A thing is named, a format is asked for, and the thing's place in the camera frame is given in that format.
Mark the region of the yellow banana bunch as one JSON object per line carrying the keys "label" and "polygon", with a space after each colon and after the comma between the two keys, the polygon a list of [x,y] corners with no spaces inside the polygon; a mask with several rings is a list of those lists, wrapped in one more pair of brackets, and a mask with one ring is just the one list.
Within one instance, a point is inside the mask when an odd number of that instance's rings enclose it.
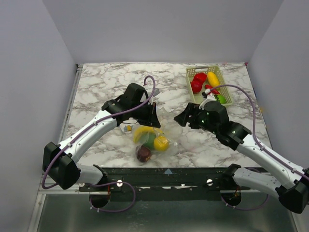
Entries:
{"label": "yellow banana bunch", "polygon": [[140,140],[140,138],[146,133],[163,134],[163,131],[159,128],[153,128],[153,127],[148,127],[148,126],[139,126],[133,132],[133,142],[137,143]]}

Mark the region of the clear zip top bag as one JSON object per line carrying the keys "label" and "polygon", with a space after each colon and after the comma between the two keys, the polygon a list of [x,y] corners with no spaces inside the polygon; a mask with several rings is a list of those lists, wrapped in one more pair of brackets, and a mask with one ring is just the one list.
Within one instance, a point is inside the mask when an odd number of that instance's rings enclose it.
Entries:
{"label": "clear zip top bag", "polygon": [[130,155],[140,164],[176,155],[179,151],[183,128],[164,107],[157,110],[157,117],[160,128],[143,126],[138,122],[126,122],[120,126],[121,132],[129,138]]}

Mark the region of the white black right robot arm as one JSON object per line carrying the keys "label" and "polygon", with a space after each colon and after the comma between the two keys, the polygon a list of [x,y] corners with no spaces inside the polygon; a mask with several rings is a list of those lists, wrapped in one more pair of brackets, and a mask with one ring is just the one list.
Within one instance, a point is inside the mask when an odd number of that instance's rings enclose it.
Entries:
{"label": "white black right robot arm", "polygon": [[227,189],[249,187],[269,194],[288,210],[301,214],[309,202],[309,171],[283,158],[257,140],[245,126],[229,119],[227,110],[217,101],[202,105],[189,103],[174,120],[182,127],[203,129],[217,140],[259,164],[270,175],[259,174],[239,165],[222,177]]}

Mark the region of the green bell pepper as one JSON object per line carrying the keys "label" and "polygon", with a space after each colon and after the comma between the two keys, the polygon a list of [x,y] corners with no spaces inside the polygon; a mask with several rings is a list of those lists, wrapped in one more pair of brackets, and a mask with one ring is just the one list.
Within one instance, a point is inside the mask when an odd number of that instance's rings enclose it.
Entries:
{"label": "green bell pepper", "polygon": [[154,149],[154,140],[156,135],[154,133],[145,133],[140,138],[140,143],[150,150]]}

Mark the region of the yellow green lemon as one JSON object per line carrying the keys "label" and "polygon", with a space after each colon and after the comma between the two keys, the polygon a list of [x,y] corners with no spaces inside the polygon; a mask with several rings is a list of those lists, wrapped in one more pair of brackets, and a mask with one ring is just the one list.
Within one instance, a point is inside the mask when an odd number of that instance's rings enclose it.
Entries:
{"label": "yellow green lemon", "polygon": [[154,149],[158,151],[166,151],[169,148],[169,140],[164,136],[158,136],[154,140]]}

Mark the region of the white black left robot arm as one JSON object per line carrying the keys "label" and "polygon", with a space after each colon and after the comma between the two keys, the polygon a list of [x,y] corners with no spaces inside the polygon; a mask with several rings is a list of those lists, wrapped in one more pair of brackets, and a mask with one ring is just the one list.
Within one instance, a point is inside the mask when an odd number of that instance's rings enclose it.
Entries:
{"label": "white black left robot arm", "polygon": [[156,103],[151,102],[153,92],[135,83],[124,94],[104,103],[95,117],[74,135],[64,141],[48,143],[44,148],[43,179],[50,177],[55,186],[69,189],[74,184],[90,184],[95,190],[106,188],[106,172],[98,165],[81,165],[82,155],[103,135],[130,118],[140,125],[160,128]]}

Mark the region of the small green watermelon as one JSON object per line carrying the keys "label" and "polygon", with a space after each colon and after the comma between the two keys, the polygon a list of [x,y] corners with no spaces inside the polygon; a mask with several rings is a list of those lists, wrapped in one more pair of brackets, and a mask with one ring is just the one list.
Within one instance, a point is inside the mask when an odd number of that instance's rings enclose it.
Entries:
{"label": "small green watermelon", "polygon": [[220,103],[220,104],[226,104],[226,98],[221,95],[221,94],[216,94],[214,95],[215,99]]}

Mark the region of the dark maroon fruit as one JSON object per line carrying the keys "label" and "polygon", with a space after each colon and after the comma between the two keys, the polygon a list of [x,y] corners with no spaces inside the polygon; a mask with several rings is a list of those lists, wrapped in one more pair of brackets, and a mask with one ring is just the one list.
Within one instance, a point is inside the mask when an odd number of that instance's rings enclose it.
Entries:
{"label": "dark maroon fruit", "polygon": [[143,145],[136,148],[136,158],[140,162],[147,162],[151,155],[150,149]]}

